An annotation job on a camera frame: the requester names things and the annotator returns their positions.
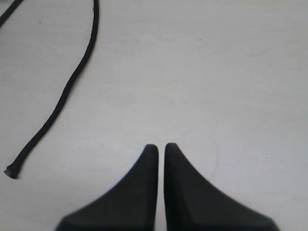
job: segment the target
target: white surface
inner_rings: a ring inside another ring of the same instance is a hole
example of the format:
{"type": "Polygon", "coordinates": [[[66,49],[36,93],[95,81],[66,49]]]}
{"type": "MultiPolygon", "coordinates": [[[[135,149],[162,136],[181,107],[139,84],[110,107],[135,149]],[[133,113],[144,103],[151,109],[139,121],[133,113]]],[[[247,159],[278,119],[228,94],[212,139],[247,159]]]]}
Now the white surface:
{"type": "MultiPolygon", "coordinates": [[[[0,1],[3,12],[11,1],[0,1]]],[[[0,166],[52,112],[87,46],[92,1],[25,0],[0,30],[0,166]]],[[[20,180],[0,231],[51,231],[110,189],[147,143],[177,142],[213,184],[308,230],[308,2],[101,1],[92,60],[20,180]]]]}

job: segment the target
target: black triangular object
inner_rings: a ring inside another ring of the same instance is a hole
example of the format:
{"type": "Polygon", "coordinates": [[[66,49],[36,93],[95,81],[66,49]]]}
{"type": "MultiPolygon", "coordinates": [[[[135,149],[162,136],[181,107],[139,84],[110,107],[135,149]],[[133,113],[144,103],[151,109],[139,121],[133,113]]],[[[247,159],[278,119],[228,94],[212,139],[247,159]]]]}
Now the black triangular object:
{"type": "Polygon", "coordinates": [[[147,145],[127,175],[109,192],[63,218],[56,231],[151,231],[158,183],[158,149],[147,145]]]}
{"type": "Polygon", "coordinates": [[[278,231],[204,179],[174,143],[166,146],[164,174],[168,231],[278,231]]]}

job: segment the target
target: black rope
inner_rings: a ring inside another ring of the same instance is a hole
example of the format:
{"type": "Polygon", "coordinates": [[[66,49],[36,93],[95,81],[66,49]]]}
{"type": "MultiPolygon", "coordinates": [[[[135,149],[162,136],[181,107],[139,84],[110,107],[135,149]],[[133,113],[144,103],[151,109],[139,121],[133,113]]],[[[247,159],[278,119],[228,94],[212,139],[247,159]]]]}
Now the black rope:
{"type": "Polygon", "coordinates": [[[9,8],[0,16],[0,28],[23,1],[24,0],[13,1],[9,8]]]}
{"type": "Polygon", "coordinates": [[[99,0],[93,0],[94,1],[94,17],[93,17],[93,25],[92,25],[92,32],[91,32],[91,38],[88,44],[88,47],[86,49],[86,52],[80,61],[78,67],[73,72],[72,76],[68,80],[62,95],[53,111],[51,116],[48,118],[48,120],[45,122],[43,127],[35,134],[35,136],[29,141],[29,143],[23,148],[23,150],[20,152],[20,154],[17,156],[17,158],[14,160],[14,162],[7,166],[4,173],[9,176],[12,179],[16,179],[18,177],[18,174],[21,170],[21,167],[23,163],[25,162],[26,158],[29,156],[32,149],[37,145],[37,143],[43,138],[43,136],[47,133],[47,131],[51,128],[53,123],[55,122],[56,118],[60,114],[61,110],[63,109],[68,95],[77,80],[78,76],[84,69],[85,65],[87,64],[95,46],[97,34],[98,34],[98,25],[99,25],[99,17],[100,17],[100,10],[99,10],[99,0]]]}

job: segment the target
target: rubber piece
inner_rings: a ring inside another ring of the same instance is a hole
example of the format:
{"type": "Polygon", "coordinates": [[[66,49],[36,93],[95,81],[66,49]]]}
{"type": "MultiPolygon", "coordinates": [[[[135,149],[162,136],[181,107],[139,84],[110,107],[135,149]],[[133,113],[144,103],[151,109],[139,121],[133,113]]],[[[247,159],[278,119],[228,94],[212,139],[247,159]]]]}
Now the rubber piece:
{"type": "Polygon", "coordinates": [[[93,24],[92,24],[92,32],[91,32],[91,38],[90,38],[88,47],[86,49],[86,52],[83,58],[81,59],[79,65],[77,66],[76,70],[73,72],[70,79],[68,80],[53,113],[47,119],[43,127],[37,132],[37,134],[35,134],[35,136],[22,149],[22,151],[19,153],[17,158],[14,160],[14,162],[11,165],[7,166],[6,170],[4,171],[4,173],[12,179],[16,179],[18,177],[21,167],[24,161],[29,156],[30,152],[34,149],[37,143],[44,137],[44,135],[48,132],[48,130],[54,124],[55,120],[57,119],[58,115],[62,111],[67,101],[67,98],[72,90],[74,83],[78,79],[80,73],[85,68],[87,62],[89,61],[91,57],[91,54],[94,50],[94,46],[96,43],[96,38],[98,34],[98,26],[99,26],[99,17],[100,17],[99,0],[94,0],[93,2],[94,2],[94,7],[93,7],[94,17],[93,17],[93,24]]]}
{"type": "Polygon", "coordinates": [[[12,4],[9,6],[9,8],[6,9],[6,11],[0,16],[0,28],[23,1],[24,0],[13,1],[12,4]]]}
{"type": "Polygon", "coordinates": [[[114,188],[65,217],[56,231],[152,231],[157,184],[158,149],[149,144],[114,188]]]}
{"type": "Polygon", "coordinates": [[[204,179],[174,143],[166,146],[164,174],[168,231],[278,231],[204,179]]]}

